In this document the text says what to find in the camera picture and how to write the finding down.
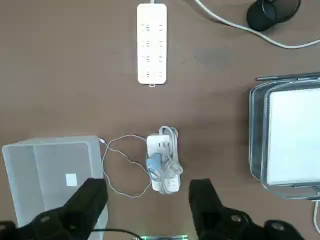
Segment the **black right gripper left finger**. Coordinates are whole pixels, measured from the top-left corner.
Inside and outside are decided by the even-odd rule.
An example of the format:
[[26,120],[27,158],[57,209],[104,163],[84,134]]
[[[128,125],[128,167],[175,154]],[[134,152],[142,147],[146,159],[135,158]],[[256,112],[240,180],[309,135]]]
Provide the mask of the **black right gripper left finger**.
[[30,223],[16,227],[0,222],[2,240],[87,240],[108,201],[103,178],[88,178],[62,206],[38,214]]

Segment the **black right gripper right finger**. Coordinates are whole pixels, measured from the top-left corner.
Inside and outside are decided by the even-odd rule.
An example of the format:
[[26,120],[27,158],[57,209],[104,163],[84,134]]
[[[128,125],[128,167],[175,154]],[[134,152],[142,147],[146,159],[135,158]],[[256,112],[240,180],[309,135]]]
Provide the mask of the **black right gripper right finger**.
[[210,179],[190,181],[188,200],[199,240],[302,240],[290,223],[267,220],[263,226],[243,211],[222,204]]

